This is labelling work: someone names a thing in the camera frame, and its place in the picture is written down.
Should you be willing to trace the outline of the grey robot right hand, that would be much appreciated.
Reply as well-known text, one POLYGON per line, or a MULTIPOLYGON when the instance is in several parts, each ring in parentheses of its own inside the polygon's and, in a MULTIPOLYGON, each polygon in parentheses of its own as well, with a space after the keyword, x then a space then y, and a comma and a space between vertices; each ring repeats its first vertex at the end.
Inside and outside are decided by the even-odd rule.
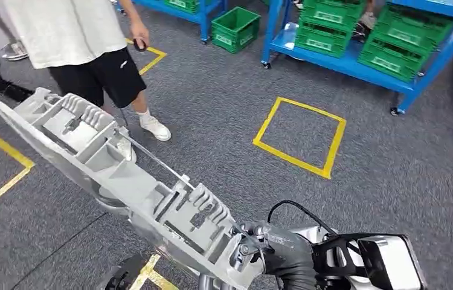
POLYGON ((313 289, 315 271, 311 243, 297 233, 267 222, 247 222, 233 227, 243 234, 248 254, 241 255, 249 265, 261 264, 260 274, 274 275, 283 289, 313 289))

